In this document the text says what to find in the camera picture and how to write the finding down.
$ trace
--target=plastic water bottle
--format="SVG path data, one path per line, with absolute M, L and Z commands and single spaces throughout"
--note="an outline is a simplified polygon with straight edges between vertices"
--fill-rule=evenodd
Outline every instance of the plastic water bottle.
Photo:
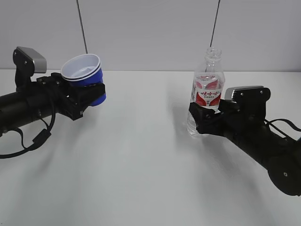
M 221 55 L 222 51 L 219 49 L 214 47 L 207 49 L 205 62 L 194 72 L 190 99 L 190 102 L 195 102 L 202 107 L 215 111 L 218 110 L 222 88 L 225 83 L 225 76 L 220 63 Z M 188 112 L 187 130 L 193 137 L 199 135 L 190 112 Z

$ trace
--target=stacked cups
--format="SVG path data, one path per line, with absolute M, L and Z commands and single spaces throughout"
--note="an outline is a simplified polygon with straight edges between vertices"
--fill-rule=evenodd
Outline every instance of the stacked cups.
M 103 83 L 103 71 L 99 57 L 95 54 L 83 54 L 67 61 L 61 69 L 62 77 L 72 86 L 82 87 L 95 83 Z M 91 103 L 100 105 L 106 94 Z

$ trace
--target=robotic arm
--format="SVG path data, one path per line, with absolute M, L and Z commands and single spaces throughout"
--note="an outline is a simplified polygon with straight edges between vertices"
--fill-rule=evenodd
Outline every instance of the robotic arm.
M 263 86 L 229 88 L 219 111 L 190 103 L 197 131 L 229 139 L 264 167 L 274 185 L 288 195 L 301 195 L 301 140 L 290 138 L 272 123 L 284 121 L 301 131 L 286 119 L 265 120 L 266 102 L 270 90 Z M 274 127 L 285 137 L 270 130 Z
M 72 120 L 83 117 L 86 108 L 105 93 L 102 83 L 85 87 L 72 87 L 60 73 L 52 73 L 31 81 L 34 73 L 46 73 L 46 59 L 31 48 L 17 47 L 13 53 L 16 65 L 16 92 L 0 97 L 0 137 L 8 131 L 21 135 L 24 150 L 2 154 L 0 159 L 12 158 L 41 147 L 50 137 L 55 114 L 60 113 Z M 48 125 L 43 118 L 51 116 Z M 23 133 L 19 127 L 36 120 L 46 124 L 30 147 L 23 144 Z

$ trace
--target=table surface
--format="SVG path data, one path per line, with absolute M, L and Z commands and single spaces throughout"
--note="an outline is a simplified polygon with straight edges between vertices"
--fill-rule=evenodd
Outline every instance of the table surface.
M 0 95 L 15 91 L 14 73 L 0 70 Z M 301 73 L 225 76 L 225 88 L 270 88 L 267 119 L 301 126 Z M 101 106 L 77 121 L 58 115 L 42 148 L 0 160 L 1 226 L 300 225 L 301 199 L 281 193 L 259 164 L 225 138 L 187 134 L 192 79 L 191 72 L 104 72 Z M 25 145 L 42 127 L 22 127 Z M 17 150 L 19 135 L 5 134 L 0 153 Z

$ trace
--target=cup rim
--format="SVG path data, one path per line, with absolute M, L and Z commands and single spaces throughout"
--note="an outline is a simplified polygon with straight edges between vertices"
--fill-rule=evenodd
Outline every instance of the cup rim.
M 80 80 L 82 80 L 82 79 L 89 78 L 91 74 L 94 74 L 94 72 L 99 71 L 99 69 L 101 69 L 100 66 L 98 66 L 97 68 L 93 69 L 92 72 L 90 71 L 90 74 L 89 74 L 89 75 L 86 75 L 86 76 L 84 76 L 84 77 L 81 76 L 81 77 L 78 77 L 78 78 L 75 78 L 75 79 L 73 79 L 73 78 L 72 78 L 72 79 L 70 79 L 70 78 L 65 78 L 63 75 L 62 75 L 62 77 L 63 77 L 65 80 L 68 80 L 68 81 L 80 81 Z
M 94 71 L 94 72 L 91 73 L 90 75 L 88 75 L 88 76 L 86 76 L 86 77 L 81 77 L 81 78 L 78 78 L 78 79 L 67 79 L 67 78 L 63 77 L 63 75 L 62 75 L 62 77 L 63 77 L 63 79 L 65 79 L 66 81 L 82 81 L 82 80 L 85 80 L 85 79 L 88 79 L 88 78 L 92 77 L 92 76 L 95 75 L 97 72 L 99 72 L 99 71 L 102 70 L 101 67 L 98 67 L 97 69 L 98 69 L 98 70 Z
M 64 68 L 68 63 L 70 63 L 71 61 L 73 61 L 73 60 L 75 60 L 75 59 L 77 59 L 77 58 L 79 58 L 79 57 L 82 57 L 82 56 L 95 56 L 95 57 L 97 57 L 97 59 L 98 59 L 98 64 L 97 64 L 97 66 L 96 66 L 93 70 L 91 70 L 91 71 L 87 72 L 86 74 L 82 75 L 81 77 L 78 77 L 78 78 L 75 78 L 75 79 L 74 79 L 73 77 L 69 77 L 69 76 L 63 75 L 63 68 Z M 99 68 L 101 68 L 101 66 L 102 66 L 102 62 L 101 62 L 101 60 L 100 60 L 100 58 L 99 58 L 98 55 L 92 54 L 92 53 L 86 53 L 86 54 L 82 54 L 82 55 L 76 56 L 76 57 L 74 57 L 74 58 L 68 60 L 66 63 L 64 63 L 63 66 L 62 66 L 62 68 L 61 68 L 61 75 L 62 75 L 62 77 L 63 77 L 65 80 L 68 80 L 68 81 L 69 81 L 69 80 L 72 80 L 72 81 L 78 81 L 78 80 L 82 80 L 83 78 L 89 78 L 89 77 L 91 77 L 91 74 L 93 74 L 95 71 L 97 71 Z

